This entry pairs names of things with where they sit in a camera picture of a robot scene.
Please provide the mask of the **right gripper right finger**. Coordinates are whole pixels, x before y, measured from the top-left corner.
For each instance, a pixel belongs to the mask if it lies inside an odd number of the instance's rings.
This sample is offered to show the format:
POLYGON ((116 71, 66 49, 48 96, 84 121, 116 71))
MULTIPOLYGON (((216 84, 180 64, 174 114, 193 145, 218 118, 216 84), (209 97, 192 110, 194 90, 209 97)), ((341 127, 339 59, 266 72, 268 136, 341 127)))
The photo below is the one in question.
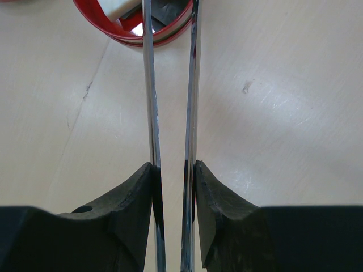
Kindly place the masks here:
POLYGON ((195 179, 207 271, 362 270, 361 206, 255 206, 202 161, 195 179))

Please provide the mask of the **metal serving tongs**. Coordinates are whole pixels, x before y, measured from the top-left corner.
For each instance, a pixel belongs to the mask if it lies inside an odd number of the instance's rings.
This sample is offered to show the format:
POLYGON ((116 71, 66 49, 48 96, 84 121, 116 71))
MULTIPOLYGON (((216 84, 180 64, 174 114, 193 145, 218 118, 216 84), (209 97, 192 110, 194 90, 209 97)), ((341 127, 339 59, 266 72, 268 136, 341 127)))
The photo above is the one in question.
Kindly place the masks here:
MULTIPOLYGON (((183 219, 181 227, 181 271, 195 270, 195 203, 196 203, 196 151, 201 57, 201 1, 192 2, 191 48, 188 78, 187 122, 183 181, 183 219)), ((151 2, 142 1, 143 61, 147 94, 150 162, 155 183, 153 187, 153 213, 155 233, 156 270, 166 271, 166 246, 161 175, 157 92, 155 88, 154 41, 151 21, 151 2)))

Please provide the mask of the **dark flower chocolate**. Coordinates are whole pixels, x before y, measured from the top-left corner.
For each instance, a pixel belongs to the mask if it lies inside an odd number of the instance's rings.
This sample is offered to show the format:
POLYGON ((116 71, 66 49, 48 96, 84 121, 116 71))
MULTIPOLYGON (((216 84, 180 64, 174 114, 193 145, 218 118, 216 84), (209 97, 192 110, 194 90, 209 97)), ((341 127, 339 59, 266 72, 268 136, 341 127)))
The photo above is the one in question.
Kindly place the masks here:
POLYGON ((152 25, 156 31, 171 24, 185 9, 188 1, 151 0, 152 25))

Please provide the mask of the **white square chocolate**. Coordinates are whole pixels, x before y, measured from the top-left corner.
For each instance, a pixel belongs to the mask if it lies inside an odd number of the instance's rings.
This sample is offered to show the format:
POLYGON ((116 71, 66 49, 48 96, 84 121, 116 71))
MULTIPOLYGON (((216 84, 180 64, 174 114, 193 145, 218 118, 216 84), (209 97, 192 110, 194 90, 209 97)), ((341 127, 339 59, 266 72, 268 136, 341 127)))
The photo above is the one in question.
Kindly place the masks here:
POLYGON ((141 0, 98 0, 98 4, 110 21, 116 21, 141 5, 141 0))

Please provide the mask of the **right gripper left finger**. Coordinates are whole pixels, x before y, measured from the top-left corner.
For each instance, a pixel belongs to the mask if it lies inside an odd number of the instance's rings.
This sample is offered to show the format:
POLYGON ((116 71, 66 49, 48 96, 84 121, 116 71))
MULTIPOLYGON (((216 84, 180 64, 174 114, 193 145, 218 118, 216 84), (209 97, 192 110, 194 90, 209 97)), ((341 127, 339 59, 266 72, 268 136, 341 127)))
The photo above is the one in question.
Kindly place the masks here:
POLYGON ((73 212, 1 207, 2 271, 142 271, 152 202, 144 164, 73 212))

